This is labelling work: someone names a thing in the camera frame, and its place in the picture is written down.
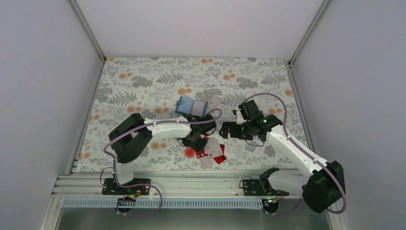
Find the red card with black stripe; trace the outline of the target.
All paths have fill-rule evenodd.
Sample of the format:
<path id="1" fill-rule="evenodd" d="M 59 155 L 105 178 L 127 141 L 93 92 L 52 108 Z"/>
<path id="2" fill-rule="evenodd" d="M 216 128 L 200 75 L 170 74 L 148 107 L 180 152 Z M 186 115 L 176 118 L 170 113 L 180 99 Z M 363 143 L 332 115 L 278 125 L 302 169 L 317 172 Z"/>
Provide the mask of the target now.
<path id="1" fill-rule="evenodd" d="M 205 153 L 204 149 L 202 149 L 200 152 L 195 151 L 195 155 L 196 155 L 196 158 L 198 158 L 198 159 L 208 156 L 208 154 Z"/>

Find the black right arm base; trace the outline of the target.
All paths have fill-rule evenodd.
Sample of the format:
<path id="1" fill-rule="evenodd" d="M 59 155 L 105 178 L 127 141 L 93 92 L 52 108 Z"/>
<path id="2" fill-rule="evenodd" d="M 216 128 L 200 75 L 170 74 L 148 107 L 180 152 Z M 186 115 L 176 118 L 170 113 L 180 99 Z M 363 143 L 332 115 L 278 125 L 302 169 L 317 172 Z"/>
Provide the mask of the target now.
<path id="1" fill-rule="evenodd" d="M 251 177 L 242 178 L 239 184 L 244 196 L 289 196 L 285 191 L 274 190 L 269 184 L 264 184 L 260 179 Z"/>

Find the blue leather card holder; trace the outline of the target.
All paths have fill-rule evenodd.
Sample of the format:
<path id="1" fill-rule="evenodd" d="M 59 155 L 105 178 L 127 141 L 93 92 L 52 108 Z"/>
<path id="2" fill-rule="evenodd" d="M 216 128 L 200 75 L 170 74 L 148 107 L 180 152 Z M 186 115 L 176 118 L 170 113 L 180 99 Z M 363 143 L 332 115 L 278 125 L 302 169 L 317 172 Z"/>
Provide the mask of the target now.
<path id="1" fill-rule="evenodd" d="M 195 99 L 189 96 L 181 96 L 176 102 L 175 112 L 183 115 L 191 115 L 192 106 Z"/>

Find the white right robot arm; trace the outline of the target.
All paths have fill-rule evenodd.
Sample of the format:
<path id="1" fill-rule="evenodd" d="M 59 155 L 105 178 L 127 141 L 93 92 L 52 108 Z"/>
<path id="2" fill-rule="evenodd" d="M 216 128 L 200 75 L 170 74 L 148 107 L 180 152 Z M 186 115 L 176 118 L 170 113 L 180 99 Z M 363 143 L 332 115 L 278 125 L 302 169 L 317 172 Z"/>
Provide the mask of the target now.
<path id="1" fill-rule="evenodd" d="M 259 188 L 265 195 L 275 191 L 300 197 L 316 213 L 322 213 L 345 195 L 343 167 L 337 161 L 328 162 L 312 152 L 287 130 L 275 115 L 259 110 L 254 100 L 233 110 L 237 121 L 224 122 L 219 135 L 224 138 L 253 140 L 257 137 L 279 149 L 300 171 L 300 175 L 279 168 L 270 168 L 259 176 Z"/>

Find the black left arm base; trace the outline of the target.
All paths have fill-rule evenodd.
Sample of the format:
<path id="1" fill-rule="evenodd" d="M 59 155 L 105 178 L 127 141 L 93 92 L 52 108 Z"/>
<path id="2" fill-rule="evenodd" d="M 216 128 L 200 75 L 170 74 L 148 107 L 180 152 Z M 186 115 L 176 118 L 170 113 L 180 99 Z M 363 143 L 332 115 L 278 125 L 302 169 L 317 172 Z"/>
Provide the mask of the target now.
<path id="1" fill-rule="evenodd" d="M 134 178 L 132 181 L 119 186 L 114 178 L 106 178 L 101 182 L 103 195 L 148 195 L 150 179 Z"/>

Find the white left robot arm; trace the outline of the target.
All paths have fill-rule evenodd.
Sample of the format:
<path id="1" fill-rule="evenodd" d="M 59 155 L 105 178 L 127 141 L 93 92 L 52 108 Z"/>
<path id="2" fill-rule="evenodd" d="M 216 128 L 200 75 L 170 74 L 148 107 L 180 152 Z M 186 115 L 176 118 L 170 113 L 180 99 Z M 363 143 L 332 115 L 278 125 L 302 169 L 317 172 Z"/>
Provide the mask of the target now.
<path id="1" fill-rule="evenodd" d="M 119 193 L 127 194 L 133 189 L 134 161 L 141 155 L 151 141 L 175 138 L 182 145 L 201 152 L 207 144 L 205 136 L 216 129 L 215 118 L 211 114 L 203 117 L 181 115 L 173 119 L 146 119 L 140 113 L 134 113 L 113 129 L 104 147 L 114 152 L 114 187 Z"/>

